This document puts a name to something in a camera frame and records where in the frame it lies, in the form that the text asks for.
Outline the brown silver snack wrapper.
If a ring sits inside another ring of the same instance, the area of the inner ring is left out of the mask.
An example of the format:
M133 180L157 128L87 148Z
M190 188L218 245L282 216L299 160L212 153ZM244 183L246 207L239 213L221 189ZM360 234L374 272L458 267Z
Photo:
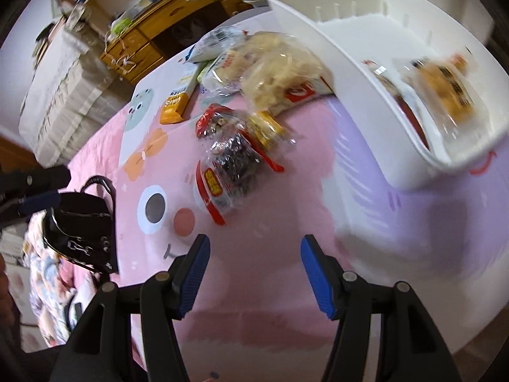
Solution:
M415 132L418 134L420 141L424 144L427 149L430 149L430 145L427 141L424 129L420 124L416 114L413 112L412 108L409 106L408 102L406 102L402 91L394 82L390 79L387 69L379 65L373 60L363 60L361 61L371 73L380 81L380 83L384 86L384 88L391 94L394 98L400 109L405 114L407 120L412 124Z

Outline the red clear nut packet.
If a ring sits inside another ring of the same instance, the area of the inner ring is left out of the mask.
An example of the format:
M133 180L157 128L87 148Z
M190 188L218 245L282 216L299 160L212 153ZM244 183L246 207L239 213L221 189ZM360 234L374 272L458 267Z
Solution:
M278 164L265 150L248 128L248 115L254 112L233 110L219 103L211 103L195 124L195 135L199 140L221 141L225 143L228 135L241 135L249 146L276 173L285 168Z

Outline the rice cracker bag red label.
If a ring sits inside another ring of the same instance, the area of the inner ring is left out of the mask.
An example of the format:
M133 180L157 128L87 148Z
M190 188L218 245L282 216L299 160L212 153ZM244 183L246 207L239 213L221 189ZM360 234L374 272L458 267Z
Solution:
M258 32L245 48L252 64L241 75L240 89L251 111L277 116L331 94L322 62L291 35Z

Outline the orange snack bar packet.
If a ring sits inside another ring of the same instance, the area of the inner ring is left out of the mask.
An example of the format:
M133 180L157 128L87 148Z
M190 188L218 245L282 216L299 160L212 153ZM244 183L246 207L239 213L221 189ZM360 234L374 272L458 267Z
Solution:
M169 94L161 106L160 124L175 124L184 121L183 115L193 92L198 85L198 76L206 66L201 63L181 63L167 80Z

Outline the wooden desk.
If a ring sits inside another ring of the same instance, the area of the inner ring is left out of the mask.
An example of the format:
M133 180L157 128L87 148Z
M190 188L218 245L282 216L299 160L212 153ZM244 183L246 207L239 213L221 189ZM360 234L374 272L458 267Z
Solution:
M251 8L243 0L160 0L107 43L100 59L135 85L207 32Z

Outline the cartoon printed mat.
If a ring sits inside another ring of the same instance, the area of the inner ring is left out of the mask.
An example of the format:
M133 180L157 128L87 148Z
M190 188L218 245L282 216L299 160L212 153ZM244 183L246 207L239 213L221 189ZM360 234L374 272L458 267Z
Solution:
M334 97L286 117L295 146L217 225L195 169L206 148L194 134L207 102L197 92L183 123L161 125L179 58L136 85L140 105L123 134L117 189L120 280L140 283L186 253L198 234L211 259L192 311L176 322L189 377L202 381L318 381L337 325L317 306L300 242L371 283L406 280L451 351L508 302L508 144L455 177L413 192L385 181L366 142Z

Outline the clear bag yellow pastries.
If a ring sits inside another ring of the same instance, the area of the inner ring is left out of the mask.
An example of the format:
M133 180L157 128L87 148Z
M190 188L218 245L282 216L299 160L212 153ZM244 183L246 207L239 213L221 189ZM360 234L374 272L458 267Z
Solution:
M205 91L219 96L229 96L241 89L242 75L254 64L255 56L240 50L223 52L201 79Z

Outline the white blue snack bag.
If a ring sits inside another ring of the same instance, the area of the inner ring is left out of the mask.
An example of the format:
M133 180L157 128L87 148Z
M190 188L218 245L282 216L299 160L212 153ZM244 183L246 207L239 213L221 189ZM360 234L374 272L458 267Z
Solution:
M199 63L216 59L225 50L242 42L248 33L234 26L211 30L198 40L185 56L186 62Z

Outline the pink bed blanket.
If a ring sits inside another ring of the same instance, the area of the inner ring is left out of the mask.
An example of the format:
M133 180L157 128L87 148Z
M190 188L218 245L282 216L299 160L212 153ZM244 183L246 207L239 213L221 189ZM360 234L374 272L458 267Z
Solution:
M119 112L113 115L101 129L98 129L71 159L67 165L71 172L71 181L63 191L80 191L92 176L105 176L113 183L116 192L120 193L120 202L115 206L120 210L121 222L136 224L136 204L129 196L133 190L123 166L119 164L128 106L129 104L125 103Z

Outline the dark seed snack packet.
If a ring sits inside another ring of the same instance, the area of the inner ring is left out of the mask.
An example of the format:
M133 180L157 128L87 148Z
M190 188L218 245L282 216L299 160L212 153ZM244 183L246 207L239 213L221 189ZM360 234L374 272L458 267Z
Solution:
M226 224L226 215L243 204L267 168L282 169L245 130L212 142L196 166L195 180L198 196L215 224Z

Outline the orange label bread bag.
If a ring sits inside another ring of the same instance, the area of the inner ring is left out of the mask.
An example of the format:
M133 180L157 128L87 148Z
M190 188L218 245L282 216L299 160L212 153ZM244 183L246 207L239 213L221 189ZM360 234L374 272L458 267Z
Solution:
M412 87L444 137L476 138L487 135L487 106L465 73L469 61L462 54L447 59L422 57L398 66L401 79Z

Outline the black handbag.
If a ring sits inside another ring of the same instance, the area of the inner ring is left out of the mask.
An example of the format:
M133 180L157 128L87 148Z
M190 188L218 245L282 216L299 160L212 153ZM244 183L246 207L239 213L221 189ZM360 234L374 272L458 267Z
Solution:
M102 175L90 177L80 191L59 195L41 223L43 245L91 272L118 272L115 237L115 188Z

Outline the floral clothes pile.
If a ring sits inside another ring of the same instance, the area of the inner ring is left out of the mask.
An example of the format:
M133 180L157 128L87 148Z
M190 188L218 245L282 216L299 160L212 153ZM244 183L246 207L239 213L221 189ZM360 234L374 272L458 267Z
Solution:
M50 348L67 342L97 288L94 275L70 263L43 242L46 213L30 218L23 241L23 262L30 270L29 302Z

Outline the green tissue pack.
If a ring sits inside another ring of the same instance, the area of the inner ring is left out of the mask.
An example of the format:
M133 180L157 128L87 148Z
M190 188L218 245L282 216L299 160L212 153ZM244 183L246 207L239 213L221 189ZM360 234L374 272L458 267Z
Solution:
M112 35L119 36L131 25L131 23L133 23L131 18L119 17L111 23L109 31Z

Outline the small yellow candy packet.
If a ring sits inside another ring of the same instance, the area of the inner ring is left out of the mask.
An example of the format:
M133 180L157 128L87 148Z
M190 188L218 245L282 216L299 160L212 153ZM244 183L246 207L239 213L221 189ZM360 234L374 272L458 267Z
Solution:
M248 115L248 128L262 147L268 152L286 150L296 143L294 133L279 123L266 111L257 111Z

